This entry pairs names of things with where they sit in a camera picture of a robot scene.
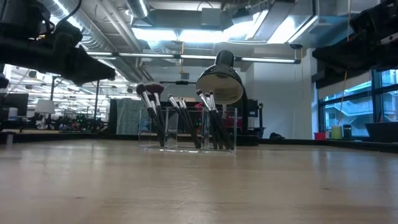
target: table surface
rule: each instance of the table surface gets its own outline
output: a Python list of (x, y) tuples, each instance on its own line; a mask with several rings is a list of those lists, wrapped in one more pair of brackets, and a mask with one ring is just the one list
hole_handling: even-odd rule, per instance
[(322, 146), (0, 149), (0, 223), (398, 223), (398, 155)]

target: window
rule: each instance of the window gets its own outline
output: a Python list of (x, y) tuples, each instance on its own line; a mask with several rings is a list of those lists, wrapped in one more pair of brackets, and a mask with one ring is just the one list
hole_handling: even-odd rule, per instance
[(387, 70), (381, 73), (382, 86), (391, 86), (397, 84), (398, 70)]
[[(355, 95), (357, 93), (362, 93), (364, 91), (370, 91), (371, 88), (372, 88), (372, 83), (371, 83), (371, 81), (368, 81), (368, 82), (359, 84), (357, 86), (354, 86), (352, 88), (349, 88), (349, 89), (345, 90), (344, 91), (344, 96), (346, 97), (346, 96)], [(327, 96), (327, 97), (325, 97), (324, 100), (325, 101), (334, 100), (334, 99), (337, 99), (337, 98), (341, 98), (342, 96), (343, 96), (343, 91), (341, 91), (339, 93), (336, 93), (334, 95)]]
[(367, 123), (398, 122), (398, 70), (372, 71), (371, 78), (372, 81), (345, 90), (343, 104), (342, 91), (319, 101), (320, 131), (350, 124), (353, 137), (363, 139), (369, 136)]
[(373, 101), (370, 96), (325, 106), (326, 130), (334, 125), (350, 124), (353, 136), (369, 136), (365, 124), (373, 121)]
[(383, 121), (398, 121), (398, 91), (383, 93), (382, 100), (384, 113)]

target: clear acrylic brush holder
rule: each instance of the clear acrylic brush holder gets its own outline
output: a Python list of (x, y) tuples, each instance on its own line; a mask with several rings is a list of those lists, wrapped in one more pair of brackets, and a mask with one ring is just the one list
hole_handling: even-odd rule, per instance
[(166, 107), (162, 108), (162, 115), (165, 121), (165, 136), (162, 139), (158, 137), (157, 126), (152, 119), (149, 118), (147, 109), (141, 109), (138, 132), (140, 149), (158, 149), (172, 152), (236, 152), (236, 123), (238, 118), (238, 111), (236, 108), (226, 108), (223, 111), (218, 111), (218, 117), (229, 137), (228, 142), (231, 145), (229, 148), (225, 146), (224, 141), (227, 140), (226, 138), (221, 138), (218, 129), (216, 129), (216, 135), (214, 135), (216, 123), (213, 121), (207, 109), (187, 108), (187, 111), (191, 120), (190, 126), (193, 127), (193, 132), (198, 139), (197, 141), (200, 142), (200, 147), (195, 146), (192, 138), (193, 133), (187, 127), (185, 119), (179, 115), (175, 108)]

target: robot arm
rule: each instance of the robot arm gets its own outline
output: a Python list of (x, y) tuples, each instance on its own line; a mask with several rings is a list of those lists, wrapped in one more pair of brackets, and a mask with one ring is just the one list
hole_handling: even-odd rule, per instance
[(83, 38), (78, 28), (67, 18), (53, 27), (50, 16), (37, 0), (0, 0), (0, 63), (56, 73), (77, 85), (115, 77), (113, 68), (76, 48)]

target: glass window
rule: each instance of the glass window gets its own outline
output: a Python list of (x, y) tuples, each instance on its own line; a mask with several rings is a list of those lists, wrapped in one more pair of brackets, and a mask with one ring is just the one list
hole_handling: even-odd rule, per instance
[(398, 92), (390, 91), (383, 94), (384, 122), (398, 121)]
[[(333, 103), (325, 106), (326, 130), (338, 125), (341, 103)], [(348, 100), (343, 102), (341, 109), (343, 115), (340, 125), (350, 124), (353, 136), (369, 136), (365, 124), (372, 123), (373, 120), (373, 101), (370, 96)]]
[[(344, 91), (344, 96), (350, 96), (350, 95), (353, 95), (353, 94), (362, 93), (364, 91), (370, 91), (371, 88), (372, 88), (372, 83), (371, 83), (371, 81), (368, 81), (368, 82), (359, 84), (357, 86), (354, 86), (352, 88), (349, 88), (349, 89), (345, 90)], [(325, 101), (341, 98), (342, 96), (343, 96), (343, 91), (325, 97)]]
[(381, 73), (382, 86), (390, 86), (397, 84), (398, 70), (387, 70)]

